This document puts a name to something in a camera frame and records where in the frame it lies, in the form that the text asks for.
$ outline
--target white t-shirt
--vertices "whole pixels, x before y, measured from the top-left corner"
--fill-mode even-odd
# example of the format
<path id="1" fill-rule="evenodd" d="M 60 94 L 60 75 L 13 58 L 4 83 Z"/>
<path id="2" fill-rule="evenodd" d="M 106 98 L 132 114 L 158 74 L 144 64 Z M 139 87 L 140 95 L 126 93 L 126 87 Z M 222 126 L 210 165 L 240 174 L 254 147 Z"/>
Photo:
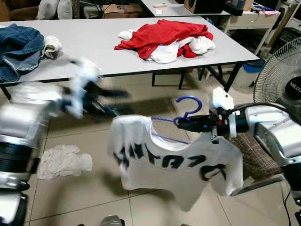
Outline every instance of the white t-shirt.
<path id="1" fill-rule="evenodd" d="M 150 117 L 113 119 L 109 154 L 120 164 L 125 189 L 169 190 L 181 209 L 189 211 L 207 182 L 225 196 L 243 186 L 242 154 L 224 138 L 214 145 L 211 133 L 206 133 L 186 145 L 152 132 L 156 133 Z"/>

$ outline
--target blue clothes hanger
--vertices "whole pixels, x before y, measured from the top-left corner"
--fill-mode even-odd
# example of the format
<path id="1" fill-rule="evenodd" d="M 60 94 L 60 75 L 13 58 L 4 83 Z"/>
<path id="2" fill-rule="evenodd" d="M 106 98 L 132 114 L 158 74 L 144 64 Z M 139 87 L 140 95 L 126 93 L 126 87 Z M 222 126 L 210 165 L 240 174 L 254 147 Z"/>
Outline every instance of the blue clothes hanger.
<path id="1" fill-rule="evenodd" d="M 186 119 L 186 120 L 189 120 L 189 118 L 187 118 L 187 116 L 189 114 L 194 114 L 198 111 L 200 111 L 202 109 L 202 101 L 200 99 L 198 99 L 197 97 L 195 96 L 192 96 L 192 95 L 185 95 L 185 96 L 181 96 L 181 97 L 177 97 L 175 99 L 175 101 L 177 103 L 181 102 L 182 100 L 184 99 L 193 99 L 195 100 L 197 103 L 198 103 L 198 107 L 196 108 L 196 110 L 194 111 L 190 111 L 190 112 L 185 112 L 184 116 L 179 116 L 179 117 L 176 117 L 174 119 L 169 119 L 169 118 L 165 118 L 165 117 L 158 117 L 158 116 L 153 116 L 151 119 L 152 120 L 160 120 L 160 121 L 170 121 L 172 122 L 176 127 L 178 127 L 178 124 L 177 124 L 177 121 L 179 119 Z M 175 139 L 175 138 L 171 138 L 171 137 L 166 137 L 166 136 L 162 136 L 162 135 L 159 135 L 159 134 L 155 134 L 155 133 L 152 133 L 154 136 L 157 136 L 157 137 L 161 137 L 161 138 L 165 138 L 165 139 L 169 139 L 169 140 L 173 140 L 173 141 L 176 141 L 176 142 L 180 142 L 180 143 L 183 143 L 183 144 L 189 144 L 188 142 L 185 142 L 185 141 L 181 141 L 181 140 L 178 140 L 178 139 Z"/>

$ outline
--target electric fan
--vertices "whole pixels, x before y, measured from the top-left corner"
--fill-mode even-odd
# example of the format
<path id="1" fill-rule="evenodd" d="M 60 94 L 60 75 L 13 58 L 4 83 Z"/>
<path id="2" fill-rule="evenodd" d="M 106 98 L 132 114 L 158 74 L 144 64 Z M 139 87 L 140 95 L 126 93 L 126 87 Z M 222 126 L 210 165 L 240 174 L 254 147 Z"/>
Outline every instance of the electric fan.
<path id="1" fill-rule="evenodd" d="M 256 79 L 253 98 L 301 116 L 301 38 L 285 44 L 267 61 Z"/>

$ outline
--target fan grille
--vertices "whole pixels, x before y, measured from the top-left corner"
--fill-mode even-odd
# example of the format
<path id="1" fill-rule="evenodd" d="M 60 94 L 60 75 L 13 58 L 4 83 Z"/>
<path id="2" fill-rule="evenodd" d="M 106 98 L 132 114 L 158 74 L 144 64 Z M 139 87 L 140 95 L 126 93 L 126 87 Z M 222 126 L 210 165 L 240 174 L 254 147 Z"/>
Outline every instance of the fan grille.
<path id="1" fill-rule="evenodd" d="M 301 116 L 301 100 L 292 100 L 285 93 L 287 83 L 298 76 L 301 76 L 301 38 L 285 44 L 267 61 L 256 79 L 254 102 L 278 103 Z"/>

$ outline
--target jeans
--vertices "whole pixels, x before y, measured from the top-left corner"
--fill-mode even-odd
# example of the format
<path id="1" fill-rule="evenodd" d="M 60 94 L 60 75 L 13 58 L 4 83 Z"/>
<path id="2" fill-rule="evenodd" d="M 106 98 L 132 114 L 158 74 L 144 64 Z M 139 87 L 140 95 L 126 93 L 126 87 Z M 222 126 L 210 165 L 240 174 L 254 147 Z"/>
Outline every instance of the jeans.
<path id="1" fill-rule="evenodd" d="M 0 82 L 18 81 L 39 65 L 44 37 L 30 27 L 0 28 Z"/>

